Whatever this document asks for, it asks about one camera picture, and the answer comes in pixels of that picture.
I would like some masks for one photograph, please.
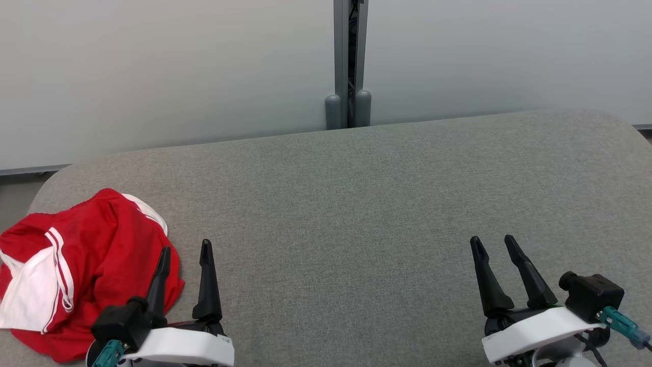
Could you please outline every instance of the teal connector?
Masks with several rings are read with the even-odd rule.
[[[125,355],[125,346],[119,340],[109,340],[93,363],[93,367],[116,367]]]
[[[646,348],[649,345],[650,335],[638,330],[638,325],[617,309],[607,306],[598,312],[600,322],[624,335],[637,349]]]

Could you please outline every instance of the white fabric panel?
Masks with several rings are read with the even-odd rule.
[[[652,3],[370,0],[372,124],[548,106],[652,123]]]
[[[0,170],[325,129],[333,2],[0,3]]]

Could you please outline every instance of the red cloth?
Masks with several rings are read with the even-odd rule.
[[[56,274],[49,277],[54,279],[37,279],[39,276],[33,274],[30,276],[34,279],[27,279],[42,282],[43,289],[52,287],[53,300],[42,300],[45,306],[33,305],[39,312],[50,313],[39,314],[48,320],[43,330],[13,328],[12,334],[17,339],[36,352],[51,356],[55,362],[83,359],[93,341],[91,325],[100,312],[106,306],[124,304],[132,296],[147,294],[161,249],[171,244],[162,225],[141,209],[115,190],[103,189],[69,210],[30,214],[0,236],[0,251],[5,260],[0,267],[3,300],[13,279],[8,260],[21,265],[41,251],[47,256],[42,266],[47,268],[52,267],[51,252],[54,264],[51,274]],[[179,298],[184,285],[174,247],[170,265],[166,312]],[[20,287],[13,288],[11,292],[18,292],[19,297],[27,296],[20,294]],[[5,310],[9,316],[11,312],[20,311]]]

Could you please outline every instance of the floor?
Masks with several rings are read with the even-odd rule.
[[[52,174],[0,176],[0,233],[25,217],[38,190]]]

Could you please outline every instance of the red garment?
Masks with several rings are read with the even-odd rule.
[[[100,312],[147,294],[171,246],[166,231],[148,205],[112,189],[57,214],[30,214],[0,236],[0,328],[55,362],[83,359]],[[166,312],[184,285],[174,247],[170,265]]]

